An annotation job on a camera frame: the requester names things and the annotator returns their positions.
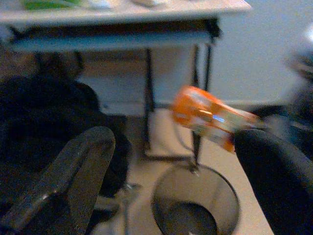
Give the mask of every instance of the desk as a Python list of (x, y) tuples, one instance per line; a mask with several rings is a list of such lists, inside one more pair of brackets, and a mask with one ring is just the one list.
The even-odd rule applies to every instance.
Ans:
[[(205, 73), (204, 89), (209, 88), (211, 43), (219, 37), (218, 16), (222, 14), (246, 12), (251, 7), (244, 0), (171, 0), (167, 5), (147, 8), (132, 3), (130, 0), (122, 0), (121, 5), (113, 10), (91, 10), (91, 9), (57, 9), (41, 11), (2, 11), (0, 12), (0, 25), (27, 25), (40, 27), (53, 26), (80, 26), (80, 25), (130, 25), (152, 23), (154, 26), (162, 24), (163, 27), (157, 31), (141, 30), (133, 34), (130, 30), (118, 34), (113, 29), (110, 34), (102, 35), (76, 35), (72, 37), (23, 37), (8, 44), (16, 51), (35, 52), (63, 52), (82, 50), (109, 50), (147, 48), (146, 62), (146, 92), (145, 92), (145, 146), (150, 148), (148, 133), (149, 112), (154, 110), (152, 70), (151, 70), (151, 47), (163, 47), (183, 44), (206, 44), (207, 65)], [(194, 24), (192, 30), (181, 30), (175, 22), (202, 21), (202, 24)], [(177, 24), (174, 30), (167, 30), (168, 23)], [(197, 53), (194, 62), (193, 85), (199, 85), (197, 72)], [(195, 155), (198, 155), (200, 139), (194, 136)]]
[(0, 11), (0, 24), (56, 26), (180, 21), (208, 19), (250, 9), (250, 5), (244, 0), (170, 0), (165, 6), (153, 8), (121, 0), (121, 5), (113, 10)]

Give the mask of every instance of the green object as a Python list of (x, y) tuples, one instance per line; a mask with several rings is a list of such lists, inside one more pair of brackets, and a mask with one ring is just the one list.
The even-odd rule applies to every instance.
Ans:
[(77, 7), (81, 0), (22, 0), (27, 10)]

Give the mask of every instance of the desk leg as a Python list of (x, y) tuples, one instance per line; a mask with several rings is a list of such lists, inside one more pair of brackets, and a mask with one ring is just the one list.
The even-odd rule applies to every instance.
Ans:
[(43, 58), (40, 52), (36, 52), (35, 53), (35, 59), (38, 63), (39, 66), (39, 71), (42, 71), (45, 67), (44, 67), (44, 62), (43, 62)]
[[(197, 61), (198, 61), (198, 47), (196, 46), (195, 59), (194, 59), (194, 79), (193, 84), (196, 87), (199, 87), (199, 78), (197, 71)], [(208, 90), (210, 87), (210, 71), (211, 71), (211, 51), (212, 47), (210, 44), (207, 45), (207, 60), (206, 60), (206, 70), (205, 70), (205, 78), (204, 78), (204, 90)], [(199, 153), (201, 147), (201, 137), (197, 135), (195, 132), (192, 132), (192, 142), (194, 148), (194, 160), (195, 163), (198, 164)]]
[(149, 113), (154, 112), (155, 101), (153, 95), (153, 81), (152, 81), (152, 59), (151, 50), (146, 49), (146, 63), (147, 63), (147, 73), (146, 73), (146, 85), (145, 85), (145, 114), (144, 114), (144, 149), (150, 149), (149, 140)]

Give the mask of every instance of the beige floor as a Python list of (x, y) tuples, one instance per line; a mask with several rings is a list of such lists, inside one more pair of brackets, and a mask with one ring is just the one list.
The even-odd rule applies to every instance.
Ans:
[[(156, 181), (174, 162), (151, 161), (142, 157), (141, 130), (142, 121), (138, 118), (131, 118), (128, 123), (128, 136), (134, 145), (134, 154), (128, 181), (141, 184), (143, 188), (139, 197), (130, 207), (130, 235), (161, 235), (152, 215), (150, 200)], [(150, 130), (153, 154), (189, 153), (178, 143), (168, 111), (157, 111), (152, 117)], [(180, 128), (179, 132), (184, 141), (190, 144), (190, 131)], [(234, 235), (273, 234), (236, 155), (222, 150), (207, 140), (203, 140), (200, 163), (221, 173), (237, 192), (241, 213)], [(124, 234), (123, 225), (124, 219), (120, 212), (111, 221), (99, 224), (93, 234), (122, 235)]]

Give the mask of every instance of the trash can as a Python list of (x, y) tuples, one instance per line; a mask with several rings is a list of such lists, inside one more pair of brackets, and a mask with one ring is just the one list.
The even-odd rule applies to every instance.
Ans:
[(213, 169), (177, 165), (157, 182), (152, 211), (164, 235), (230, 235), (239, 219), (231, 184)]

